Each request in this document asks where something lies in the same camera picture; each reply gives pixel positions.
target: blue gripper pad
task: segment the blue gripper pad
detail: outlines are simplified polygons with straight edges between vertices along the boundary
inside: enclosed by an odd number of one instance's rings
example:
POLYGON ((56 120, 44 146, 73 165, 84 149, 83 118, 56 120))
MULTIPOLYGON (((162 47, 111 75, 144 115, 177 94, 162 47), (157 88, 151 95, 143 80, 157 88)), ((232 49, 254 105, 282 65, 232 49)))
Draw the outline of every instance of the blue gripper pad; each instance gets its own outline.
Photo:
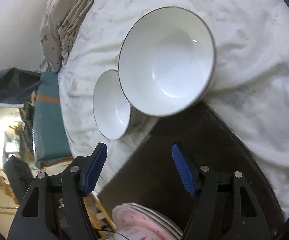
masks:
POLYGON ((195 196, 197 189, 194 184, 194 173, 183 156, 180 147, 176 143, 172 146, 172 158, 175 166, 177 167, 185 190, 190 192, 191 196, 195 196))
POLYGON ((84 197, 94 190, 106 159, 107 146, 104 143, 98 143, 92 155, 85 157, 86 163, 80 174, 79 185, 84 197))

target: white bowl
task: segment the white bowl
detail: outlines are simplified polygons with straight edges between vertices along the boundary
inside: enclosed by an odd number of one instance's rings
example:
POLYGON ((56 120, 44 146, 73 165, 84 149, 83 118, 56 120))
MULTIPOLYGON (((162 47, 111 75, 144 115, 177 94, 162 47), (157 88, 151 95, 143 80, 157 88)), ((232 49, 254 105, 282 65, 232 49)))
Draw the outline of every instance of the white bowl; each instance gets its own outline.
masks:
POLYGON ((113 69, 102 73, 95 85, 93 115, 100 132, 110 140, 136 130, 146 119, 124 96, 118 71, 113 69))
POLYGON ((176 114, 200 99, 215 64, 206 23, 179 7, 149 12, 122 44, 119 79, 129 102, 153 116, 176 114))

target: wire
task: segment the wire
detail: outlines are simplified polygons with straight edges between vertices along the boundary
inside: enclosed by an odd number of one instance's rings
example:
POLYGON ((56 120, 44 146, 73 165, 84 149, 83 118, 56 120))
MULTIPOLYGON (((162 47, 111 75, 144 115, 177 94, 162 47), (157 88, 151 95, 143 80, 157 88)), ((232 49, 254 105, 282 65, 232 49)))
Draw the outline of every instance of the wire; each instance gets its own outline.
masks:
POLYGON ((123 234, 120 234, 119 232, 114 232, 114 231, 111 231, 111 230, 103 230, 103 229, 96 229, 97 231, 104 231, 104 232, 110 232, 110 233, 116 233, 116 234, 119 234, 121 236, 123 236, 126 240, 129 240, 127 237, 125 237, 123 234))

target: white duvet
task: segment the white duvet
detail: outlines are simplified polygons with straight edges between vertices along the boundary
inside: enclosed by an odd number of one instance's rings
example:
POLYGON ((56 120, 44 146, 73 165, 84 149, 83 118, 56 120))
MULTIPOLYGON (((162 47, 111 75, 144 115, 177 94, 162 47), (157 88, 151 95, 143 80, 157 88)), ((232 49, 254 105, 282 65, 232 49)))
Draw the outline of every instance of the white duvet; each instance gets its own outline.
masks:
POLYGON ((157 119, 149 118, 137 133, 106 140, 93 118, 92 95, 101 73, 118 68, 121 43, 133 24, 153 9, 172 5, 197 13, 213 32, 217 65, 205 101, 252 150, 287 218, 289 9, 283 0, 95 0, 59 73, 73 155, 89 155, 98 142, 107 143, 101 190, 153 128, 157 119))

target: wall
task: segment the wall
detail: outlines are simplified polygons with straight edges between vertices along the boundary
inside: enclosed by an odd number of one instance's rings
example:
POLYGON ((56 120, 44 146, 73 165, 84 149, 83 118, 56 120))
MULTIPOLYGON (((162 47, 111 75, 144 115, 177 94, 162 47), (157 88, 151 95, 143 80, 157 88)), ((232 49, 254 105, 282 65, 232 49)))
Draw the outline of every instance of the wall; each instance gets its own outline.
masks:
POLYGON ((3 119, 11 119, 13 121, 15 117, 19 117, 19 121, 21 121, 18 108, 0 107, 0 122, 3 122, 3 119))
POLYGON ((47 0, 0 0, 0 70, 36 71, 43 60, 40 25, 47 0))

